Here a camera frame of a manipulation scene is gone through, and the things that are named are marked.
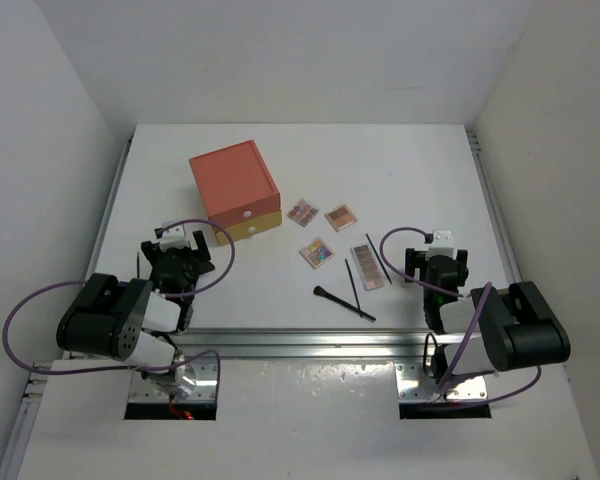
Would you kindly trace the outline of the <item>yellow drawer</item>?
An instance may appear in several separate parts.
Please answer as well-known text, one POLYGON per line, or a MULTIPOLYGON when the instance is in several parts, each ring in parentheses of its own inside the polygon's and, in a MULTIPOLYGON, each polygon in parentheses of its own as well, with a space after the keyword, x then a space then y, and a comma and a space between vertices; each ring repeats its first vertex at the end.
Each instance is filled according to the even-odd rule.
MULTIPOLYGON (((245 217, 242 209, 233 209, 221 214, 210 215, 208 219, 228 232, 234 242, 278 227, 282 223, 282 210, 280 208, 259 212, 250 210, 250 213, 250 216, 245 217)), ((220 245, 228 245, 228 237, 218 226, 213 228, 217 242, 220 245)))

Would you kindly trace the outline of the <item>black fluffy makeup brush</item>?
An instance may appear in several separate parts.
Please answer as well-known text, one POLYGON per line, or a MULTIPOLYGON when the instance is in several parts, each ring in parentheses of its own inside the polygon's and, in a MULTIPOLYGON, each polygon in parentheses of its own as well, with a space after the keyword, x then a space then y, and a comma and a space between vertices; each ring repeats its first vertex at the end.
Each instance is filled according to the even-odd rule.
POLYGON ((334 303, 354 312, 355 314, 359 315, 361 318, 364 318, 370 322, 376 321, 376 318, 373 315, 370 315, 369 313, 363 311, 358 305, 353 305, 353 304, 327 292, 321 286, 315 286, 313 289, 313 294, 318 297, 325 298, 331 302, 334 302, 334 303))

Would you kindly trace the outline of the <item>four-pan brown eyeshadow palette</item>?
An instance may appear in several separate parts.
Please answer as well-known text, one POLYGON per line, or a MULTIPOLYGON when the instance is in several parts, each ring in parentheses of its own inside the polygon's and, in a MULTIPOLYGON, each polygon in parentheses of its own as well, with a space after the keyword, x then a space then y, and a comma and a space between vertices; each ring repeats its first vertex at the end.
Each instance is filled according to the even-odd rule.
POLYGON ((339 232, 357 222, 357 217, 346 205, 342 204, 325 214, 325 218, 336 232, 339 232))

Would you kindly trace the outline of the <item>thin black makeup brush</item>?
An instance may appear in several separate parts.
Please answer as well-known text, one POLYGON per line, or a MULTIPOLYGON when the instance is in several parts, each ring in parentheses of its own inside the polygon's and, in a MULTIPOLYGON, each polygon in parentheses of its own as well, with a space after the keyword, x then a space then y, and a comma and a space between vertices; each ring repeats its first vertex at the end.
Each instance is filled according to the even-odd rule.
POLYGON ((357 289, 356 289, 356 285, 355 285, 355 281, 354 281, 352 269, 351 269, 351 266, 350 266, 349 261, 348 261, 347 258, 344 259, 344 263, 345 263, 345 266, 346 266, 346 269, 347 269, 347 273, 348 273, 348 277, 349 277, 351 289, 352 289, 352 292, 353 292, 353 295, 354 295, 354 300, 355 300, 355 303, 356 303, 356 309, 358 311, 358 314, 359 314, 360 318, 364 319, 364 315, 363 315, 362 310, 361 310, 361 305, 360 305, 359 296, 358 296, 358 293, 357 293, 357 289))

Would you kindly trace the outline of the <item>thin black liner brush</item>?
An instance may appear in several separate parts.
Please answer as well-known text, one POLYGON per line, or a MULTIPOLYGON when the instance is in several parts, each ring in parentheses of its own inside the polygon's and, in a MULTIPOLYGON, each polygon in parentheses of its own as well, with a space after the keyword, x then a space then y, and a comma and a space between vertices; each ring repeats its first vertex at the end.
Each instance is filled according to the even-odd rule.
POLYGON ((389 275, 389 273, 388 273, 388 271, 387 271, 387 269, 386 269, 386 266, 384 265, 384 263, 383 263, 383 261, 382 261, 382 259, 381 259, 380 255, 379 255, 379 252, 378 252, 378 250, 377 250, 376 246, 374 245, 374 242, 373 242, 372 238, 371 238, 371 237, 370 237, 370 235, 369 235, 368 233, 366 233, 366 232, 365 232, 365 237, 366 237, 366 239, 367 239, 367 241, 368 241, 368 243, 369 243, 369 245, 370 245, 370 247, 371 247, 371 250, 372 250, 373 254, 374 254, 374 255, 375 255, 375 257, 376 257, 376 260, 377 260, 377 262, 378 262, 378 265, 380 266, 380 268, 381 268, 382 272, 384 273, 384 275, 385 275, 385 277, 386 277, 386 280, 388 281, 388 283, 389 283, 390 285, 392 285, 392 284, 393 284, 393 282, 392 282, 392 279, 391 279, 391 277, 390 277, 390 275, 389 275))

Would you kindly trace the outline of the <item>black fan makeup brush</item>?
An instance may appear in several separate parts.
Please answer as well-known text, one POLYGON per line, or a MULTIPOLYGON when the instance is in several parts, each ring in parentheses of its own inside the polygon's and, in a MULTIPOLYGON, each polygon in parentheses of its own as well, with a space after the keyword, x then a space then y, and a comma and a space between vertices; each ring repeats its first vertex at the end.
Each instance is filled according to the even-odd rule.
POLYGON ((210 261, 198 261, 194 262, 194 271, 198 276, 210 273, 215 270, 215 266, 210 261))

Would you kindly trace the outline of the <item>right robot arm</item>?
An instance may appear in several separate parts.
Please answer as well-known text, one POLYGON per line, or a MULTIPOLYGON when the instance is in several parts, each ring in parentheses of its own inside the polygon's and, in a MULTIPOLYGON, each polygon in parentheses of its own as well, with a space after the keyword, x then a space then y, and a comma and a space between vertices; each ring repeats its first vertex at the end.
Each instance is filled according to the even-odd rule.
POLYGON ((455 256, 408 248, 405 275, 424 283, 422 374, 440 395, 466 379, 566 362, 571 341, 531 281, 492 286, 459 296, 469 270, 468 252, 455 256))

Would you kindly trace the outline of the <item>nine-pan warm eyeshadow palette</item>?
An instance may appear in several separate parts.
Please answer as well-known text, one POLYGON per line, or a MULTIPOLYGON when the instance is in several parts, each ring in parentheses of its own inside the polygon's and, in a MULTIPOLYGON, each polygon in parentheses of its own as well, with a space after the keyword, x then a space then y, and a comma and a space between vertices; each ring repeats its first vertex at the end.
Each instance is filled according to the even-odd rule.
POLYGON ((301 227, 306 227, 318 215, 319 211, 318 207, 301 198, 287 212, 287 217, 301 227))

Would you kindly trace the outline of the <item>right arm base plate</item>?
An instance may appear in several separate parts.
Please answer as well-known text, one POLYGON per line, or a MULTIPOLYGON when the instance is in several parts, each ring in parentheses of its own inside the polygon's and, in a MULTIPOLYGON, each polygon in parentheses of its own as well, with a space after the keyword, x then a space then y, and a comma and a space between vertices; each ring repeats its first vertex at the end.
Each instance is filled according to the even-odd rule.
POLYGON ((402 404, 467 404, 488 398, 486 373, 453 376, 439 389, 434 378, 424 373, 420 363, 394 364, 398 400, 402 404))

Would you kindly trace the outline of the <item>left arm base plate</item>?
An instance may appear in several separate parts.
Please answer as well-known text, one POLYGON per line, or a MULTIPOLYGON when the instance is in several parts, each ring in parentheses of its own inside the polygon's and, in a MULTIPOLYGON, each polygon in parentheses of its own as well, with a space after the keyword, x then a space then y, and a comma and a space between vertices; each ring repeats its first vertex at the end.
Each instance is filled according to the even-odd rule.
POLYGON ((171 373, 134 373, 128 400, 130 403, 166 404, 213 403, 216 400, 218 366, 191 363, 171 373))

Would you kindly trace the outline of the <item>orange drawer box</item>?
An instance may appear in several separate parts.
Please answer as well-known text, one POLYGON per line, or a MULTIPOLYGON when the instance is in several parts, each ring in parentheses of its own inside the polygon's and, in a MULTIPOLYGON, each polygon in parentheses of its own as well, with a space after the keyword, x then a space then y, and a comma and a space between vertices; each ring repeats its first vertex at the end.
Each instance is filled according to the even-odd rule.
MULTIPOLYGON (((193 157, 189 164, 205 211, 213 198, 222 194, 236 194, 242 198, 280 194, 253 140, 193 157)), ((233 241, 228 232, 218 227, 229 242, 233 241)))

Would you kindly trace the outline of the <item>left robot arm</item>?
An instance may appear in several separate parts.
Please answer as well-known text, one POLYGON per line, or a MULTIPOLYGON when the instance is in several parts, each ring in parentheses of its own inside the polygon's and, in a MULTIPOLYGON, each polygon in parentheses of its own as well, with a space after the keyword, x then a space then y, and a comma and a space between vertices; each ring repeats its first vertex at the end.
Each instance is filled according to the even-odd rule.
POLYGON ((189 293, 215 266, 203 232, 189 239, 182 226, 143 242, 140 254, 151 267, 149 277, 121 282, 93 274, 60 320, 56 342, 66 351, 156 367, 141 376, 155 389, 184 399, 196 387, 195 371, 189 365, 167 368, 184 359, 170 336, 189 326, 194 301, 189 293))

